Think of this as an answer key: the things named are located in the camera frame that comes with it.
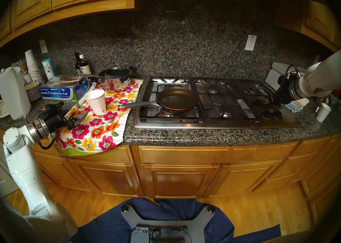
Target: granite backsplash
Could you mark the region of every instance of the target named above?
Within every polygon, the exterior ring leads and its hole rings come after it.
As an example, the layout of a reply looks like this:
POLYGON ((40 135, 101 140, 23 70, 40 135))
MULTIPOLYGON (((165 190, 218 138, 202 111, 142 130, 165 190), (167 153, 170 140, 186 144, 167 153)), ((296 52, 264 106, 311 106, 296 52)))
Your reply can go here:
POLYGON ((146 0, 144 11, 113 12, 42 26, 17 37, 0 54, 15 60, 32 49, 50 58, 56 74, 75 74, 74 52, 92 73, 134 65, 140 75, 264 80, 271 64, 307 68, 332 52, 302 34, 273 25, 276 4, 260 0, 146 0), (246 51, 248 34, 257 35, 246 51), (38 41, 45 39, 48 53, 38 41))

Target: bottle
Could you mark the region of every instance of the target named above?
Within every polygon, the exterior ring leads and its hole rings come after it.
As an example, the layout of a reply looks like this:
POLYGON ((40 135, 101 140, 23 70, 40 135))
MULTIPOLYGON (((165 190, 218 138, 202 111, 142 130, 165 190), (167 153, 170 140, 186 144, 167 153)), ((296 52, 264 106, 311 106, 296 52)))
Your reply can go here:
POLYGON ((80 70, 79 70, 80 58, 79 58, 79 53, 78 52, 75 52, 75 57, 76 57, 76 64, 75 64, 76 73, 77 73, 78 76, 81 76, 82 74, 80 73, 80 70))
POLYGON ((84 58, 84 55, 79 55, 80 61, 78 63, 79 70, 82 75, 91 74, 89 62, 84 58))

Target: wooden floor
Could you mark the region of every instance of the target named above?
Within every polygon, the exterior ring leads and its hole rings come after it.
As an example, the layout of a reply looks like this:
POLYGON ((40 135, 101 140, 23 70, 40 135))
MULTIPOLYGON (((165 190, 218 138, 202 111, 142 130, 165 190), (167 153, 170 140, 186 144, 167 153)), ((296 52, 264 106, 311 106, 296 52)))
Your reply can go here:
MULTIPOLYGON (((45 184, 53 199, 62 204, 82 226, 128 200, 128 197, 113 197, 92 194, 45 184)), ((26 200, 20 190, 4 197, 5 201, 22 215, 28 214, 26 200)), ((198 199, 219 207, 235 226, 235 236, 259 231, 277 224, 282 235, 304 231, 312 226, 311 214, 299 182, 266 193, 248 196, 198 199)))

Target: stainless steel pot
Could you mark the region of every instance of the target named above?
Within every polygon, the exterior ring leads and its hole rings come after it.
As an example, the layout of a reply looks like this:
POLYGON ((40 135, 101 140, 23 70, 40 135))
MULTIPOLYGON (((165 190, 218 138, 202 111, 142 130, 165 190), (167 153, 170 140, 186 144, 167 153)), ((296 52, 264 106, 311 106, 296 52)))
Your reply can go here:
POLYGON ((124 89, 129 88, 131 81, 130 76, 137 69, 134 66, 129 66, 129 68, 123 67, 113 67, 101 71, 99 75, 83 75, 84 77, 95 77, 101 79, 101 85, 108 93, 120 93, 124 89))

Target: blue moving blanket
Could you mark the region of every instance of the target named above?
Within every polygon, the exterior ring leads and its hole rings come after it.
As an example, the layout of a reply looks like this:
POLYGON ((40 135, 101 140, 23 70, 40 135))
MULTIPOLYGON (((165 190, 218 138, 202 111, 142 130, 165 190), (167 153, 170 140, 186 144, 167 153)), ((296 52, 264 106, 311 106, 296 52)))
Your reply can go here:
MULTIPOLYGON (((146 220, 192 220, 207 205, 194 199, 154 199, 154 201, 160 206, 141 198, 125 201, 80 227, 71 241, 73 243, 130 242, 131 229, 121 215, 123 205, 131 205, 136 213, 146 220)), ((214 208, 214 216, 204 230, 206 243, 260 243, 281 235, 280 227, 277 225, 273 228, 233 238, 233 224, 219 208, 214 208)))

